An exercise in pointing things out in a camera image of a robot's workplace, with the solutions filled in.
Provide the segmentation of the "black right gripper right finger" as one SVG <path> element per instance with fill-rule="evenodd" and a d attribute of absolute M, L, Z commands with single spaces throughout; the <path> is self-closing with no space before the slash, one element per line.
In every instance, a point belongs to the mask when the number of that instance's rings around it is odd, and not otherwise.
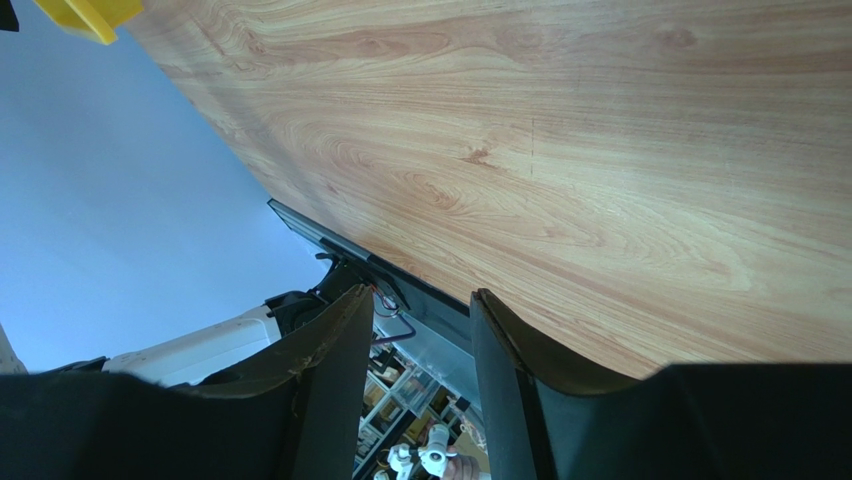
<path fill-rule="evenodd" d="M 470 320 L 495 479 L 847 479 L 851 368 L 671 364 L 637 380 L 532 327 L 494 293 Z"/>

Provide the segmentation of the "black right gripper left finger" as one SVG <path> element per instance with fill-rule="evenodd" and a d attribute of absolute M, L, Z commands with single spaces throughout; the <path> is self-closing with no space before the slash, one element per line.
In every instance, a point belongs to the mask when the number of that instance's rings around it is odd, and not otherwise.
<path fill-rule="evenodd" d="M 86 370 L 1 379 L 5 479 L 348 479 L 373 323 L 356 285 L 198 385 Z"/>

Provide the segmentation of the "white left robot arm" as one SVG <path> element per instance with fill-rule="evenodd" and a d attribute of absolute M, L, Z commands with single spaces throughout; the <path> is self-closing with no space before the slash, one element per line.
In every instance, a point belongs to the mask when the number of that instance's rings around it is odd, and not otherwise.
<path fill-rule="evenodd" d="M 316 258 L 328 260 L 330 268 L 306 291 L 274 296 L 241 315 L 146 349 L 73 362 L 54 371 L 127 373 L 165 387 L 197 384 L 307 325 L 351 287 L 374 284 L 353 260 L 328 253 Z"/>

